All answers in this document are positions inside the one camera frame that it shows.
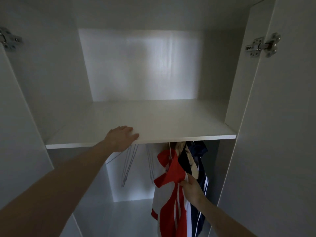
metal hinge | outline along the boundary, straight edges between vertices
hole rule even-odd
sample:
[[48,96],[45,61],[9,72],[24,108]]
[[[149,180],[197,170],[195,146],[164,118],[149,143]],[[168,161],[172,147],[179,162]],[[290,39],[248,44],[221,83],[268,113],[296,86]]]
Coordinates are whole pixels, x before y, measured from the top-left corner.
[[264,50],[267,53],[267,57],[270,57],[277,52],[277,43],[280,41],[281,35],[277,32],[273,33],[271,38],[263,43],[264,37],[256,38],[251,45],[245,47],[246,52],[250,52],[251,57],[257,57],[261,51]]
[[12,35],[5,27],[0,27],[0,42],[6,51],[15,51],[16,46],[23,43],[22,37]]

beige garment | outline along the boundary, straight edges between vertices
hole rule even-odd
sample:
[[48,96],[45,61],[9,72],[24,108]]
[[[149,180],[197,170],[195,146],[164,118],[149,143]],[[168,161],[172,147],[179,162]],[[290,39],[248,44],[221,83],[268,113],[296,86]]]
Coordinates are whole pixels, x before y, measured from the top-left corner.
[[[185,142],[177,142],[176,143],[176,147],[174,149],[175,149],[178,157],[182,153],[184,145],[185,145]],[[185,151],[186,151],[186,155],[188,156],[189,163],[190,163],[190,166],[191,166],[192,176],[195,179],[198,179],[198,167],[197,167],[196,163],[194,162],[194,159],[193,159],[193,157],[191,155],[191,152],[190,152],[188,146],[185,147]]]

white cabinet door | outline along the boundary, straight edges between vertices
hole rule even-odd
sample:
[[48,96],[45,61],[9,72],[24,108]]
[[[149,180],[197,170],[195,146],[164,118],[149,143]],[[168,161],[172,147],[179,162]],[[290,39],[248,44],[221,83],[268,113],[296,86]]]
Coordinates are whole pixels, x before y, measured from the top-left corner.
[[258,236],[316,236],[315,7],[276,0],[278,52],[261,53],[219,201]]
[[[0,79],[1,209],[53,166],[2,44]],[[81,236],[73,216],[61,236]]]

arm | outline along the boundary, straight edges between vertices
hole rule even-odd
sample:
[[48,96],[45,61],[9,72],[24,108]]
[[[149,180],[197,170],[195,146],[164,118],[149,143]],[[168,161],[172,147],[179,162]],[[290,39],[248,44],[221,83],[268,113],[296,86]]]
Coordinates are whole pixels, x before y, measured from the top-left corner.
[[188,174],[188,176],[189,182],[182,181],[180,183],[183,187],[185,197],[205,216],[219,237],[255,237],[255,235],[244,226],[235,221],[220,208],[213,205],[203,194],[203,191],[196,179],[194,179],[190,174]]
[[59,236],[80,199],[113,152],[139,135],[132,127],[110,130],[88,151],[49,172],[0,211],[0,236]]

person's left hand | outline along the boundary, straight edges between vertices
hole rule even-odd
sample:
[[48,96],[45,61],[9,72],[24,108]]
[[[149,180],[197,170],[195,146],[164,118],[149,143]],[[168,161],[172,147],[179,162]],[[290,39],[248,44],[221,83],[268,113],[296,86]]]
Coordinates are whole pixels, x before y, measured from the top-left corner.
[[131,135],[132,130],[133,127],[128,127],[126,125],[119,126],[110,130],[104,140],[100,143],[104,144],[106,150],[111,152],[122,152],[139,137],[139,134]]

